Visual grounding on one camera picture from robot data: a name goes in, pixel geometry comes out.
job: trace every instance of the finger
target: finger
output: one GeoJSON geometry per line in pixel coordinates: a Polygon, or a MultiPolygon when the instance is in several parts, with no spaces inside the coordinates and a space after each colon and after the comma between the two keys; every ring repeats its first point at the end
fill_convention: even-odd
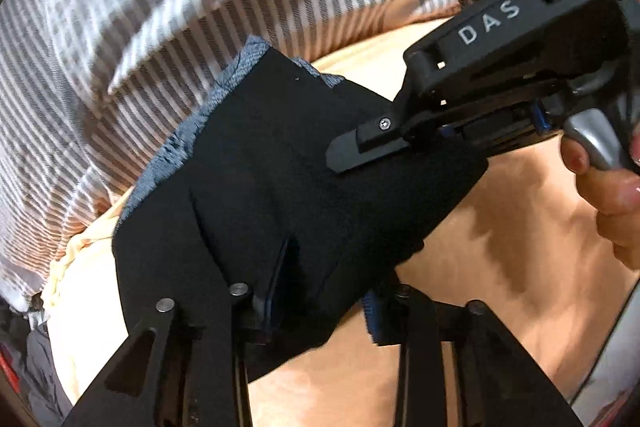
{"type": "Polygon", "coordinates": [[[577,141],[565,136],[560,140],[560,155],[564,166],[575,174],[585,174],[589,170],[589,155],[577,141]]]}
{"type": "Polygon", "coordinates": [[[640,247],[640,210],[629,214],[596,216],[598,233],[615,245],[631,250],[640,247]]]}
{"type": "Polygon", "coordinates": [[[613,255],[620,263],[624,264],[629,270],[640,269],[640,252],[629,248],[613,246],[613,255]]]}
{"type": "Polygon", "coordinates": [[[636,165],[640,166],[640,126],[636,126],[636,135],[629,145],[629,154],[636,165]]]}
{"type": "Polygon", "coordinates": [[[609,216],[640,210],[640,176],[626,169],[599,171],[590,167],[575,177],[575,187],[589,204],[609,216]]]}

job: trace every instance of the metal pin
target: metal pin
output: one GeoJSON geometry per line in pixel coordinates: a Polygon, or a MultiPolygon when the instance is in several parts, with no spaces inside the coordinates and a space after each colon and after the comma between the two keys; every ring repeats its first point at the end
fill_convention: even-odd
{"type": "Polygon", "coordinates": [[[160,299],[156,302],[156,310],[160,313],[170,312],[174,309],[175,301],[170,299],[169,297],[165,297],[164,299],[160,299]]]}
{"type": "Polygon", "coordinates": [[[396,296],[401,299],[406,299],[409,296],[409,291],[410,287],[408,284],[401,284],[398,291],[396,291],[396,296]]]}
{"type": "Polygon", "coordinates": [[[249,291],[249,286],[244,282],[237,282],[229,286],[229,293],[234,297],[241,297],[249,291]]]}
{"type": "Polygon", "coordinates": [[[486,311],[486,304],[482,301],[473,300],[467,304],[467,307],[474,315],[482,315],[486,311]]]}

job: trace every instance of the striped shirt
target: striped shirt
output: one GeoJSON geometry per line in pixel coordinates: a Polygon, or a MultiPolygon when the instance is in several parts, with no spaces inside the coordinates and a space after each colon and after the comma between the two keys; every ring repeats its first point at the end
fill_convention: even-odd
{"type": "Polygon", "coordinates": [[[23,310],[250,34],[312,61],[456,0],[3,0],[0,293],[23,310]]]}

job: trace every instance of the black fabric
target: black fabric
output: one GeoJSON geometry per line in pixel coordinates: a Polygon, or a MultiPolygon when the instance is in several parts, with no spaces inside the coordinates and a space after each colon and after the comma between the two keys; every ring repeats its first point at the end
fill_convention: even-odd
{"type": "MultiPolygon", "coordinates": [[[[250,378],[324,343],[357,299],[422,248],[486,169],[483,156],[452,140],[331,172],[324,157],[331,140],[389,104],[350,82],[330,89],[268,51],[210,115],[191,158],[116,230],[129,331],[171,297],[190,325],[222,328],[220,342],[230,342],[220,323],[228,319],[226,286],[264,285],[284,238],[294,237],[295,294],[277,338],[249,352],[250,378]]],[[[219,387],[224,376],[208,378],[198,385],[219,387]]]]}
{"type": "Polygon", "coordinates": [[[12,312],[9,304],[0,298],[0,344],[8,346],[11,351],[24,354],[30,331],[27,320],[12,312]]]}

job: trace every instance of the black bracket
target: black bracket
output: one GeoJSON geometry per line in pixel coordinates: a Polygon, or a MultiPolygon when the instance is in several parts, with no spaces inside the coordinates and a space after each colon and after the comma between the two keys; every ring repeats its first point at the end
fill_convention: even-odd
{"type": "Polygon", "coordinates": [[[459,15],[404,52],[407,71],[391,111],[332,141],[330,169],[345,172],[452,136],[492,156],[555,136],[588,107],[615,127],[620,100],[626,118],[614,130],[627,140],[623,127],[639,105],[630,95],[640,60],[632,48],[640,28],[635,0],[460,3],[459,15]]]}
{"type": "Polygon", "coordinates": [[[213,324],[212,331],[189,327],[178,302],[159,299],[92,381],[63,427],[251,427],[245,348],[267,344],[280,328],[292,284],[289,268],[297,254],[295,238],[287,237],[266,288],[229,286],[230,324],[213,324]],[[230,329],[231,342],[216,340],[216,328],[230,329]],[[215,346],[214,353],[198,346],[205,333],[213,338],[207,346],[215,346]],[[222,391],[217,397],[204,396],[191,381],[194,367],[202,370],[210,359],[216,360],[213,367],[230,367],[228,380],[219,375],[222,391]],[[219,414],[211,423],[210,417],[201,418],[201,409],[203,401],[214,399],[219,414]]]}
{"type": "Polygon", "coordinates": [[[433,427],[582,427],[561,393],[484,302],[464,307],[434,302],[405,285],[396,301],[402,306],[405,333],[396,427],[423,427],[426,417],[433,427]],[[443,343],[452,349],[443,349],[443,343]],[[451,372],[447,377],[445,367],[451,372]],[[448,414],[456,416],[449,423],[448,414]]]}

